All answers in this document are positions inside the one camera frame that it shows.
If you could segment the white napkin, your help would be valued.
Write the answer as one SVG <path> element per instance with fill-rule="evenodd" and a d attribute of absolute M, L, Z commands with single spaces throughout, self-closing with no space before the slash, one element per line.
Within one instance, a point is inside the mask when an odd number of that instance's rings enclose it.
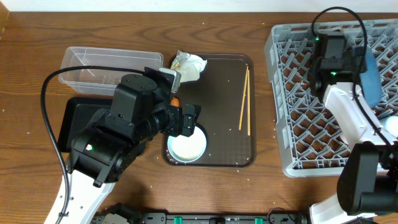
<path fill-rule="evenodd" d="M 199 80 L 200 73 L 204 71 L 207 65 L 207 60 L 203 60 L 197 55 L 184 52 L 180 56 L 179 64 L 178 72 L 182 75 L 180 82 L 194 82 Z"/>

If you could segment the yellow green snack wrapper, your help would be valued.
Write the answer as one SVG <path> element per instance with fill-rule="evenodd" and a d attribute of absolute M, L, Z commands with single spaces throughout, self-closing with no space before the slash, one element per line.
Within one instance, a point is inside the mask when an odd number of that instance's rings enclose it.
<path fill-rule="evenodd" d="M 184 63 L 190 58 L 190 54 L 187 52 L 183 52 L 178 50 L 173 62 L 171 63 L 170 69 L 172 70 L 180 70 Z"/>

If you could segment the wooden chopstick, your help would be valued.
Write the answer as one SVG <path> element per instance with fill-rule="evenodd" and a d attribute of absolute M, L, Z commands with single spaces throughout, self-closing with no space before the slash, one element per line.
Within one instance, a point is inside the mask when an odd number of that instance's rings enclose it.
<path fill-rule="evenodd" d="M 246 93 L 247 93 L 247 120 L 248 120 L 248 136 L 251 135 L 251 94 L 250 94 L 250 71 L 249 68 L 246 72 L 247 75 L 247 86 L 246 86 Z"/>
<path fill-rule="evenodd" d="M 244 88 L 243 88 L 243 97 L 242 97 L 242 102 L 241 102 L 241 111 L 240 111 L 240 116 L 239 116 L 239 126 L 238 126 L 238 130 L 239 131 L 242 129 L 242 123 L 243 123 L 243 113 L 244 113 L 244 104 L 245 104 L 245 99 L 246 99 L 248 73 L 249 73 L 249 67 L 247 66 L 246 67 L 246 72 L 245 72 L 245 79 L 244 79 Z"/>

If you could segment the large blue bowl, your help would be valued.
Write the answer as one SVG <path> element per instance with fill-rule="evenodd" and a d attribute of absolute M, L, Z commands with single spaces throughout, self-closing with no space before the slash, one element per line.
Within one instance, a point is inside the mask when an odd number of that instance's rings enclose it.
<path fill-rule="evenodd" d="M 362 91 L 366 103 L 373 108 L 382 100 L 382 85 L 376 59 L 369 47 L 366 49 L 365 62 L 367 70 L 360 74 Z"/>

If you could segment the blue-inside white cup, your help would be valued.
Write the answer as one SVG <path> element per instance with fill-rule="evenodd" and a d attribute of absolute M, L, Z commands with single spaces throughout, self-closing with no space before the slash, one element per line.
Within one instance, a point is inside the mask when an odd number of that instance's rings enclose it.
<path fill-rule="evenodd" d="M 390 116 L 380 120 L 384 128 L 395 138 L 398 137 L 398 116 Z"/>

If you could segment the pink-inside white cup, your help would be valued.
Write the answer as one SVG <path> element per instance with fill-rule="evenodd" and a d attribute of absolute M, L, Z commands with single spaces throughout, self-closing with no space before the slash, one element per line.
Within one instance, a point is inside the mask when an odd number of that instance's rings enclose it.
<path fill-rule="evenodd" d="M 340 139 L 345 143 L 345 144 L 349 144 L 348 140 L 345 138 L 345 136 L 343 134 L 340 134 Z"/>

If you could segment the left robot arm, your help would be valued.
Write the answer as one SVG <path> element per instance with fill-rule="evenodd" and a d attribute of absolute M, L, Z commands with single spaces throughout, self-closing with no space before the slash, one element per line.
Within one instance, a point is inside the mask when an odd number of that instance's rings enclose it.
<path fill-rule="evenodd" d="M 155 135 L 186 136 L 194 133 L 199 105 L 171 104 L 171 93 L 180 82 L 175 70 L 146 67 L 143 71 L 122 68 L 110 109 L 93 115 L 71 141 L 67 159 L 62 157 L 46 110 L 45 94 L 50 80 L 67 67 L 51 73 L 42 85 L 40 107 L 63 172 L 63 180 L 46 223 L 90 223 L 126 168 L 139 156 L 141 144 Z"/>

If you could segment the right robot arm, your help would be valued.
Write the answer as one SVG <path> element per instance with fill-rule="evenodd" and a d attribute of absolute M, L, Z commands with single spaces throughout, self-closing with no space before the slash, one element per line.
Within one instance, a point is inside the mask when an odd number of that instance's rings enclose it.
<path fill-rule="evenodd" d="M 309 223 L 362 223 L 397 212 L 397 138 L 371 110 L 381 100 L 376 62 L 367 47 L 346 45 L 342 34 L 317 35 L 308 71 L 311 92 L 351 150 L 336 194 L 309 208 Z"/>

